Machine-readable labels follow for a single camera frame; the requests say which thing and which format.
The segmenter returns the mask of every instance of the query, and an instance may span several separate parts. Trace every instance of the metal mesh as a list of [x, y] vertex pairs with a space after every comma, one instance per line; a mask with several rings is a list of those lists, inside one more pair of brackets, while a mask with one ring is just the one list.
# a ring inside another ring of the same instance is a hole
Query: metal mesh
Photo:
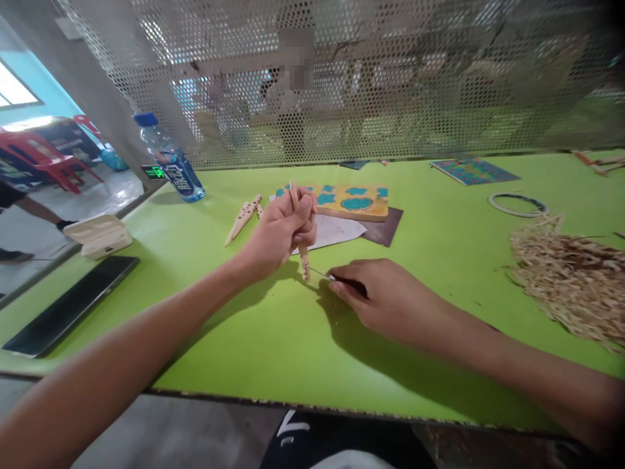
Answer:
[[62, 4], [199, 169], [625, 143], [596, 2]]

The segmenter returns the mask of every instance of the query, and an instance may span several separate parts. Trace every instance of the white paper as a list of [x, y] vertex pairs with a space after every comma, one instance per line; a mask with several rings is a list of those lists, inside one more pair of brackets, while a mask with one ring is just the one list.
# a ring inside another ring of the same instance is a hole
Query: white paper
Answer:
[[[336, 218], [327, 215], [317, 215], [314, 218], [317, 223], [317, 242], [310, 246], [308, 250], [338, 244], [340, 242], [351, 241], [367, 231], [355, 220], [346, 220], [345, 218]], [[299, 249], [293, 251], [293, 255], [299, 254]]]

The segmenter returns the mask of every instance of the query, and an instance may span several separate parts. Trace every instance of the red plastic chair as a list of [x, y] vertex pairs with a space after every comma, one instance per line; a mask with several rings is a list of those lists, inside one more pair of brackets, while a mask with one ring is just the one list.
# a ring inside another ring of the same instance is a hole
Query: red plastic chair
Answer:
[[80, 125], [81, 127], [86, 128], [89, 132], [95, 135], [96, 139], [100, 140], [102, 142], [102, 145], [104, 145], [104, 148], [106, 148], [106, 143], [107, 143], [106, 140], [102, 138], [102, 134], [100, 133], [98, 128], [95, 127], [95, 125], [93, 125], [93, 122], [91, 122], [91, 119], [89, 119], [84, 114], [79, 114], [79, 115], [74, 116], [74, 122]]
[[[70, 190], [75, 194], [80, 194], [80, 191], [65, 173], [68, 173], [68, 175], [76, 179], [79, 184], [84, 184], [85, 181], [80, 179], [70, 169], [74, 165], [83, 167], [84, 170], [94, 178], [100, 182], [104, 182], [81, 160], [75, 156], [61, 154], [48, 140], [32, 132], [1, 132], [0, 148], [11, 153], [16, 158], [21, 159], [33, 168], [49, 174], [63, 190]], [[28, 158], [24, 158], [22, 154], [16, 152], [14, 149], [20, 149], [32, 158], [32, 161]]]

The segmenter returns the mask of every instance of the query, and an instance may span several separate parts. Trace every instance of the wire ring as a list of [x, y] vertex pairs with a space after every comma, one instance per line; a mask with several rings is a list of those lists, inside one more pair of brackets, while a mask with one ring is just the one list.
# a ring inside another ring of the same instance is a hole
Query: wire ring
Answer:
[[[522, 201], [531, 203], [538, 210], [536, 210], [535, 212], [529, 212], [529, 213], [528, 212], [517, 212], [516, 210], [511, 210], [509, 208], [505, 208], [505, 207], [499, 205], [497, 202], [495, 202], [495, 199], [497, 197], [509, 197], [511, 199], [520, 199]], [[505, 193], [505, 192], [495, 193], [495, 194], [491, 195], [488, 198], [488, 203], [491, 204], [496, 209], [500, 210], [501, 212], [504, 212], [504, 213], [507, 213], [507, 214], [510, 214], [510, 215], [514, 215], [514, 216], [524, 217], [524, 218], [536, 218], [536, 217], [539, 217], [541, 215], [548, 215], [549, 214], [549, 208], [544, 203], [542, 203], [540, 201], [537, 201], [536, 199], [532, 199], [531, 197], [526, 197], [526, 196], [521, 195], [521, 194], [511, 194], [511, 193]]]

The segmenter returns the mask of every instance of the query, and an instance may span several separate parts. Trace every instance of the carving knife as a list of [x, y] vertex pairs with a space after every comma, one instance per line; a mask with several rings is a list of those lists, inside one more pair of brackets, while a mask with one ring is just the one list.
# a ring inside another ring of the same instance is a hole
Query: carving knife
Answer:
[[358, 293], [360, 293], [360, 295], [364, 296], [367, 299], [369, 298], [367, 296], [367, 288], [365, 287], [365, 284], [362, 283], [362, 282], [359, 282], [358, 280], [346, 279], [346, 278], [343, 278], [343, 277], [334, 276], [332, 274], [327, 276], [327, 275], [322, 274], [321, 272], [319, 272], [318, 270], [316, 270], [316, 269], [314, 269], [312, 267], [311, 267], [311, 270], [314, 270], [317, 274], [320, 274], [320, 275], [326, 277], [330, 281], [330, 283], [332, 283], [334, 281], [343, 282], [346, 285], [349, 285], [349, 286], [353, 287]]

